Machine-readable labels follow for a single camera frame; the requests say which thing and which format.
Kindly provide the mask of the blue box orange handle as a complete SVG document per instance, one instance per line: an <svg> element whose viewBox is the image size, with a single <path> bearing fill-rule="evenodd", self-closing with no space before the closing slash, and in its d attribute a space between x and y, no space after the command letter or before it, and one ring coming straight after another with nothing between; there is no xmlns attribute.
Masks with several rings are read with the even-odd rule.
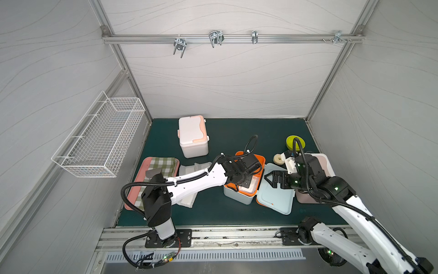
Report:
<svg viewBox="0 0 438 274"><path fill-rule="evenodd" d="M247 180L246 185L239 186L238 191L236 191L237 188L234 184L225 185L223 188L224 195L244 205L250 205L255 200L259 205L283 215L289 215L292 212L295 191L293 189L281 189L279 183L276 188L273 188L263 177L264 173L285 171L285 169L272 163L266 164L266 159L261 155L255 157L262 164L263 170L253 175L250 181Z"/></svg>

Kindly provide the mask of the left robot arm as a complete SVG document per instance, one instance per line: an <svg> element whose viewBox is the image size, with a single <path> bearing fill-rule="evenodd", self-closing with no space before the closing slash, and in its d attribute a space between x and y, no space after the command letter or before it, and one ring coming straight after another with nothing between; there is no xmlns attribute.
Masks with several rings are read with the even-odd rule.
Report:
<svg viewBox="0 0 438 274"><path fill-rule="evenodd" d="M123 243L122 254L125 260L136 269L154 269L170 263L179 255L178 251L165 255L156 263L149 263L148 255L132 260L126 247L135 240L156 235L165 247L176 243L178 248L182 248L183 237L177 233L171 217L174 204L189 195L212 187L229 183L236 187L243 186L246 181L252 179L252 176L262 171L262 163L253 153L246 151L242 155L220 154L206 169L180 177L166 178L158 172L147 182L132 182L124 185L120 191L122 201L138 213L150 228L147 233L129 238ZM127 197L127 190L135 186L145 188L141 194L142 209L131 203Z"/></svg>

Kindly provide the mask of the white box peach handle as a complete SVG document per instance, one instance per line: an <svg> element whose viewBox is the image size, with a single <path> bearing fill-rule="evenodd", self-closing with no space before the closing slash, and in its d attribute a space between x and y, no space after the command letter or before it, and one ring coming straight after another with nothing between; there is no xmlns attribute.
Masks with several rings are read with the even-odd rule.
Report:
<svg viewBox="0 0 438 274"><path fill-rule="evenodd" d="M186 116L179 119L177 135L185 158L208 155L209 136L205 123L206 120L202 115Z"/></svg>

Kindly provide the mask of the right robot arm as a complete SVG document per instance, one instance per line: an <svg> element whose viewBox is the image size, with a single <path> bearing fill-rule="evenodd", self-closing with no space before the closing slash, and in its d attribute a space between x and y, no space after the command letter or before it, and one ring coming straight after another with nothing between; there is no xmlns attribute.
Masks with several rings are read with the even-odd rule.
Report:
<svg viewBox="0 0 438 274"><path fill-rule="evenodd" d="M332 263L339 257L364 274L430 274L432 263L402 246L369 212L354 189L334 170L324 154L290 152L274 156L286 170L266 172L274 188L304 192L310 200L331 207L363 240L354 243L314 217L304 218L293 235L303 245L323 246L321 257Z"/></svg>

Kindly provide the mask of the pink first aid box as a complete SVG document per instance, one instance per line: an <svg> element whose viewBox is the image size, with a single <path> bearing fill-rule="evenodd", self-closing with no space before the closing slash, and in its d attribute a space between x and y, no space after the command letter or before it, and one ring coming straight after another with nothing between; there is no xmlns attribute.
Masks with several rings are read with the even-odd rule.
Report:
<svg viewBox="0 0 438 274"><path fill-rule="evenodd" d="M327 177L335 176L335 172L325 154L311 154L311 156L314 156L318 159L318 162ZM297 197L297 201L301 204L318 204L318 202L315 201L309 194L296 191L295 196Z"/></svg>

